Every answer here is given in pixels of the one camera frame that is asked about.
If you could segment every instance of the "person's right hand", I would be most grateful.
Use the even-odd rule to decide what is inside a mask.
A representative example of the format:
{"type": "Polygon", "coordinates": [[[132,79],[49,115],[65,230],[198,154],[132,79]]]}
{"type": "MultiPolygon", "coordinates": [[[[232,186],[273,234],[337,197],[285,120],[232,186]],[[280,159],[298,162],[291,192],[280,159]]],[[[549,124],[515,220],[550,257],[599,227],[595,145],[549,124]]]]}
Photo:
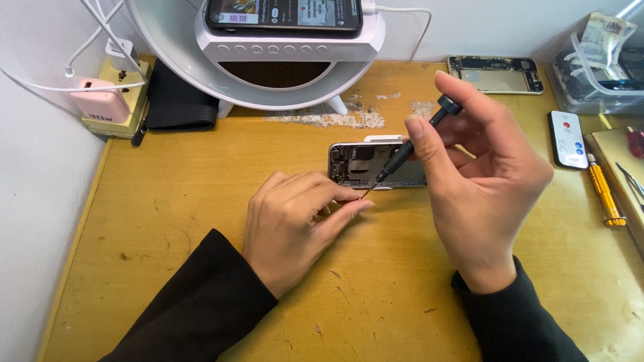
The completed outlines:
{"type": "Polygon", "coordinates": [[[512,244],[553,167],[507,106],[444,72],[435,83],[464,111],[437,129],[414,116],[405,125],[425,170],[436,231],[472,292],[499,291],[516,278],[512,244]]]}

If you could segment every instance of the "black sleeve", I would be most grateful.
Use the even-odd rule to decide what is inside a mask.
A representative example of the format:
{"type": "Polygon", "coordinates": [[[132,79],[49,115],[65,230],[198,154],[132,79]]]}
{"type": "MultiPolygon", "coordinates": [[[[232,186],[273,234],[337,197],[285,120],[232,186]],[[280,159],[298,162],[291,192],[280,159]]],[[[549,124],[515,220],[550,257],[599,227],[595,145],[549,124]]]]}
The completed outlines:
{"type": "Polygon", "coordinates": [[[213,229],[100,361],[214,361],[277,303],[213,229]]]}
{"type": "Polygon", "coordinates": [[[483,361],[588,362],[539,302],[515,257],[516,280],[492,294],[474,294],[457,272],[451,286],[459,294],[483,361]]]}

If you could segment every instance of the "smartphone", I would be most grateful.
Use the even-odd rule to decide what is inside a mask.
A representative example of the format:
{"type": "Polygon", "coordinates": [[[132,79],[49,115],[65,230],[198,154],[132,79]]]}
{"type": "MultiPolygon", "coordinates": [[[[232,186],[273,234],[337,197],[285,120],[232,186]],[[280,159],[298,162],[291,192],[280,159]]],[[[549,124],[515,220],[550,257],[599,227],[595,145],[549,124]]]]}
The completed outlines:
{"type": "Polygon", "coordinates": [[[530,58],[501,58],[454,55],[447,66],[452,76],[487,94],[544,93],[539,69],[530,58]]]}
{"type": "MultiPolygon", "coordinates": [[[[332,144],[328,149],[328,177],[342,186],[368,189],[387,161],[402,146],[401,141],[332,144]]],[[[425,172],[417,160],[402,164],[376,189],[412,186],[427,186],[425,172]]]]}
{"type": "Polygon", "coordinates": [[[218,35],[352,39],[363,27],[359,0],[208,0],[205,20],[218,35]]]}

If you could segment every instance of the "remote control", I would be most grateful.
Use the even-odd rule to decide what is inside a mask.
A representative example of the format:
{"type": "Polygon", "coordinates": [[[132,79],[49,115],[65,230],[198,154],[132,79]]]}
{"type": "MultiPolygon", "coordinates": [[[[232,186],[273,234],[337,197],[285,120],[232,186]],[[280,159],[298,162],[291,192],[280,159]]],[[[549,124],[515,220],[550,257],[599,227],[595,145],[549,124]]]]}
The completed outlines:
{"type": "Polygon", "coordinates": [[[587,169],[588,160],[579,117],[574,113],[552,111],[548,113],[548,125],[557,166],[587,169]]]}

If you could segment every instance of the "power strip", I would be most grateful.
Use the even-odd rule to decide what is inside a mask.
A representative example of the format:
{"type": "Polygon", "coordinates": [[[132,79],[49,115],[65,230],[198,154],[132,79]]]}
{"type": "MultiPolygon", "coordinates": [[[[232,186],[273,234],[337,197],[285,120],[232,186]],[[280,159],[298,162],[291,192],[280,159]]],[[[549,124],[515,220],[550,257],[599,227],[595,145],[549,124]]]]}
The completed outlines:
{"type": "MultiPolygon", "coordinates": [[[[150,76],[152,76],[152,67],[148,62],[140,61],[141,70],[146,74],[148,84],[150,76]]],[[[142,81],[141,74],[137,72],[124,73],[112,67],[109,57],[105,58],[103,62],[103,69],[99,74],[99,79],[110,81],[116,85],[138,83],[142,81]]],[[[90,129],[92,133],[99,135],[117,136],[122,138],[132,138],[137,132],[138,125],[141,122],[143,109],[146,105],[147,84],[143,87],[124,88],[121,90],[125,101],[129,105],[129,118],[124,123],[111,123],[103,122],[97,119],[89,119],[83,116],[81,118],[85,126],[90,129]]]]}

